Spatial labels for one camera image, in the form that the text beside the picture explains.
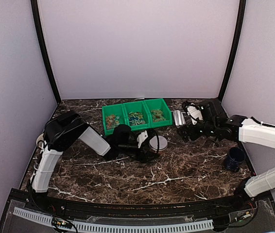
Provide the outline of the white jar lid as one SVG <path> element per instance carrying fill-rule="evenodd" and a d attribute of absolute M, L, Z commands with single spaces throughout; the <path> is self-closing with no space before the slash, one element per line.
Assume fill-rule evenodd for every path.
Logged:
<path fill-rule="evenodd" d="M 154 136 L 153 138 L 150 139 L 149 141 L 149 147 L 151 148 L 165 148 L 168 146 L 168 141 L 165 137 L 163 136 Z"/>

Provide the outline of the clear plastic jar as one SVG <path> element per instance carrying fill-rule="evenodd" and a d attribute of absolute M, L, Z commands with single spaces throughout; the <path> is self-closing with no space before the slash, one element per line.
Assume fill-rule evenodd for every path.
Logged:
<path fill-rule="evenodd" d="M 165 151 L 166 149 L 167 149 L 167 147 L 165 147 L 165 148 L 159 148 L 159 149 L 151 147 L 151 151 L 155 155 L 160 154 L 161 152 Z"/>

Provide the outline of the metal scoop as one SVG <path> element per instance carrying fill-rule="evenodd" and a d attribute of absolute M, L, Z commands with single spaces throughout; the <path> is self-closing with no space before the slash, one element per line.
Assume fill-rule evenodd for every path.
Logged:
<path fill-rule="evenodd" d="M 173 119 L 174 119 L 175 126 L 177 128 L 180 128 L 180 127 L 186 125 L 186 120 L 184 118 L 184 115 L 179 110 L 173 111 Z"/>

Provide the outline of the green three-compartment bin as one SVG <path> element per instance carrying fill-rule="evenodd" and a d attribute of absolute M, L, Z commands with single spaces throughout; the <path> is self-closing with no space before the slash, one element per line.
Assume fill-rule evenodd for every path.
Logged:
<path fill-rule="evenodd" d="M 164 99 L 140 100 L 102 107 L 103 129 L 106 136 L 125 124 L 132 131 L 172 125 L 172 112 Z"/>

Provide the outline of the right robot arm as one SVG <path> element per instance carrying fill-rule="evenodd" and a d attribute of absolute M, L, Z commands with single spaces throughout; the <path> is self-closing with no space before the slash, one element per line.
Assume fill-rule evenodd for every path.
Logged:
<path fill-rule="evenodd" d="M 257 165 L 262 156 L 254 155 L 254 148 L 259 152 L 275 152 L 275 125 L 259 121 L 256 118 L 229 116 L 218 99 L 207 99 L 200 103 L 185 101 L 182 110 L 172 114 L 178 133 L 187 142 L 195 141 L 201 136 L 212 137 L 215 141 L 229 140 L 244 145 L 250 155 L 251 163 Z M 241 210 L 250 198 L 275 189 L 275 163 L 261 170 L 259 174 L 247 178 L 236 188 L 230 199 L 230 207 Z"/>

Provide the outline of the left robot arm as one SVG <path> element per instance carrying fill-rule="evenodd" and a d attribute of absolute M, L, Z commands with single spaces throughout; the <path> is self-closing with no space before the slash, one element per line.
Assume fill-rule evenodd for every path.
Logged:
<path fill-rule="evenodd" d="M 159 148 L 154 151 L 146 148 L 151 135 L 155 140 L 159 139 L 154 129 L 144 130 L 135 136 L 129 125 L 119 124 L 111 135 L 103 136 L 75 111 L 66 112 L 49 120 L 43 134 L 36 141 L 40 154 L 27 184 L 28 190 L 35 193 L 31 199 L 32 205 L 41 212 L 51 207 L 50 200 L 43 194 L 49 189 L 51 176 L 63 152 L 77 140 L 82 141 L 97 155 L 108 161 L 116 159 L 123 153 L 140 163 L 147 163 L 159 157 Z"/>

